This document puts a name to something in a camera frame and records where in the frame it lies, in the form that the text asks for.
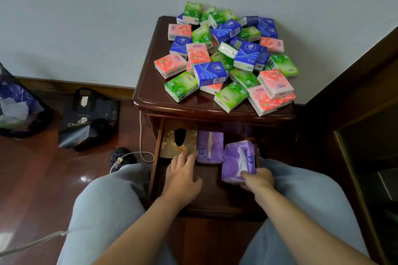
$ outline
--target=light blue jeans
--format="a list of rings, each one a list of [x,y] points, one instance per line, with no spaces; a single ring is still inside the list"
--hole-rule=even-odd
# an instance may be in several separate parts
[[[272,159],[261,160],[261,166],[271,170],[277,191],[329,232],[368,255],[352,208],[334,180]],[[91,264],[142,216],[145,210],[140,198],[146,195],[147,174],[142,164],[127,165],[84,189],[73,207],[59,265]],[[240,263],[296,264],[269,219],[252,239]],[[160,249],[156,264],[176,264],[166,245]]]

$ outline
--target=forearm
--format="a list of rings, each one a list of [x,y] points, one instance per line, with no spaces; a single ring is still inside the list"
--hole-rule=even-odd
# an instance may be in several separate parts
[[[341,241],[293,203],[268,187],[256,195],[290,253],[302,264],[374,264]]]
[[[94,262],[108,264],[151,264],[180,207],[175,201],[159,197],[152,206],[131,225]]]

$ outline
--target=wall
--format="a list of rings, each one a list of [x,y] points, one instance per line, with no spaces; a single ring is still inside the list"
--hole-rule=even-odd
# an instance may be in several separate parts
[[[134,87],[157,18],[187,0],[0,0],[0,61],[15,75]],[[306,103],[398,24],[398,0],[191,0],[275,18]]]

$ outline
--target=person's left hand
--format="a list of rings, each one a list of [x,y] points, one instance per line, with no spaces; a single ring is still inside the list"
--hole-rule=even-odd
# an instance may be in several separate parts
[[[202,179],[193,181],[193,166],[198,151],[191,154],[188,159],[188,152],[184,152],[173,158],[166,170],[166,181],[162,197],[169,201],[176,202],[179,209],[191,203],[202,189]]]

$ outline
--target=person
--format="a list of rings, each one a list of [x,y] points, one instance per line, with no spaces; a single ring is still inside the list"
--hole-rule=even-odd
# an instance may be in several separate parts
[[[59,265],[176,264],[164,243],[178,212],[197,197],[197,152],[173,158],[160,197],[145,212],[148,168],[123,166],[77,197]],[[331,178],[262,159],[256,174],[242,172],[268,218],[240,264],[374,264],[341,187]]]

